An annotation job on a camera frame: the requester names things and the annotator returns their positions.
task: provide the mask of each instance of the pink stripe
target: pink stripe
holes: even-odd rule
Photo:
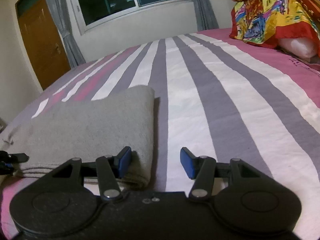
[[[106,64],[101,70],[99,70],[94,76],[90,78],[81,89],[73,96],[74,101],[82,101],[87,95],[96,88],[100,79],[105,75],[111,74],[119,65],[122,64],[139,46],[126,49],[123,53],[117,56],[114,60]]]
[[[66,97],[66,91],[63,89],[58,94],[55,94],[49,98],[47,105],[44,107],[42,113],[46,113],[53,107],[56,103],[60,102],[63,98]]]
[[[8,177],[1,185],[2,202],[1,202],[1,228],[7,239],[12,239],[17,233],[13,220],[10,215],[10,202],[12,198],[26,186],[34,182],[32,178]]]
[[[231,39],[229,38],[231,29],[207,30],[199,33],[234,45],[255,59],[280,70],[283,74],[287,74],[306,92],[316,106],[320,108],[320,79],[319,73],[316,70],[309,68],[295,58],[275,49],[256,47],[246,44],[243,41]]]
[[[58,94],[52,95],[49,98],[49,101],[47,103],[47,105],[45,106],[45,108],[43,109],[42,113],[46,113],[48,112],[52,106],[54,106],[56,103],[60,102],[63,98],[66,97],[66,95],[68,94],[68,92],[70,91],[70,89],[72,89],[74,87],[74,85],[79,82],[80,80],[82,80],[86,75],[88,75],[89,73],[91,73],[93,70],[95,70],[97,67],[101,66],[103,63],[107,62],[109,59],[111,59],[113,56],[115,55],[115,53],[108,55],[106,57],[104,57],[103,60],[101,60],[100,62],[98,62],[96,65],[94,65],[92,68],[84,71],[81,75],[79,75],[75,80],[73,80],[70,84],[68,84],[63,90],[61,90]]]

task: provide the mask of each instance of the window frame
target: window frame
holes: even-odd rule
[[[149,8],[152,8],[155,6],[164,5],[164,4],[173,3],[173,2],[186,1],[186,0],[162,0],[162,1],[157,1],[157,2],[153,2],[153,3],[145,4],[145,5],[140,5],[138,0],[134,0],[135,5],[136,5],[135,7],[125,9],[123,11],[106,16],[100,20],[97,20],[97,21],[89,24],[89,25],[85,24],[79,0],[70,0],[70,1],[71,1],[73,13],[76,17],[76,22],[77,22],[80,34],[82,35],[85,32],[87,32],[88,30],[90,30],[94,27],[97,27],[105,22],[111,21],[113,19],[116,19],[116,18],[119,18],[122,16],[126,16],[128,14],[136,13],[141,10],[149,9]]]

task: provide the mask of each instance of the bed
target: bed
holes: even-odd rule
[[[189,192],[181,147],[228,163],[238,157],[294,191],[302,214],[294,232],[320,237],[320,74],[276,50],[229,38],[231,29],[180,35],[128,48],[68,72],[9,125],[57,103],[99,100],[139,84],[159,109],[151,188]],[[1,225],[10,239],[14,194],[35,178],[2,184]],[[87,185],[97,192],[96,185]]]

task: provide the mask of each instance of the door handle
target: door handle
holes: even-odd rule
[[[56,50],[58,52],[58,54],[61,54],[61,49],[58,43],[56,43]]]

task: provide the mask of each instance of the white stripe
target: white stripe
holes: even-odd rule
[[[118,83],[120,78],[126,69],[131,65],[131,63],[137,58],[139,53],[147,44],[141,45],[134,53],[132,53],[125,62],[123,62],[108,78],[108,80],[103,84],[103,86],[98,90],[98,92],[91,99],[92,101],[100,100],[106,98],[110,92],[113,90],[115,85]]]
[[[166,191],[189,194],[194,183],[180,163],[180,150],[216,158],[209,125],[196,85],[172,38],[166,39],[168,79],[168,166]]]
[[[49,98],[47,98],[46,100],[43,100],[43,101],[40,103],[38,110],[37,110],[36,113],[31,117],[31,119],[37,117],[37,116],[43,111],[43,109],[44,109],[45,106],[47,105],[48,101],[49,101]]]
[[[65,87],[67,87],[67,85],[69,85],[73,80],[75,80],[78,76],[80,76],[83,72],[87,71],[88,69],[92,68],[93,66],[95,66],[97,63],[99,63],[101,60],[103,60],[104,58],[100,58],[98,59],[96,62],[94,62],[93,64],[91,64],[89,67],[87,67],[85,70],[81,71],[78,75],[74,76],[68,83],[66,83],[63,87],[59,88],[59,90],[57,92],[55,92],[53,95],[58,94],[59,92],[61,92]]]
[[[268,78],[276,88],[278,88],[287,98],[289,98],[292,104],[300,111],[301,116],[318,133],[320,133],[320,109],[308,97],[306,92],[290,78],[290,76],[283,74],[280,70],[255,59],[249,54],[238,49],[236,46],[230,45],[221,40],[216,40],[203,34],[191,35],[221,47],[226,53],[231,55],[237,61]]]
[[[90,74],[86,75],[82,80],[78,81],[75,86],[69,91],[67,96],[63,98],[61,101],[62,102],[67,102],[79,89],[79,87],[86,82],[90,77],[95,75],[100,69],[102,69],[106,64],[108,64],[110,61],[114,60],[118,55],[120,55],[124,50],[118,52],[115,54],[111,59],[109,59],[107,62],[103,63],[101,66],[97,67],[94,71],[92,71]]]
[[[134,87],[137,85],[148,85],[151,76],[152,64],[158,50],[158,44],[159,40],[154,41],[151,44],[146,56],[139,64],[129,87]]]
[[[247,79],[225,65],[208,48],[186,36],[180,38],[219,79],[240,112],[274,179],[300,198],[302,214],[294,232],[302,239],[318,239],[319,235],[310,232],[316,228],[315,225],[320,225],[320,183],[309,155]]]

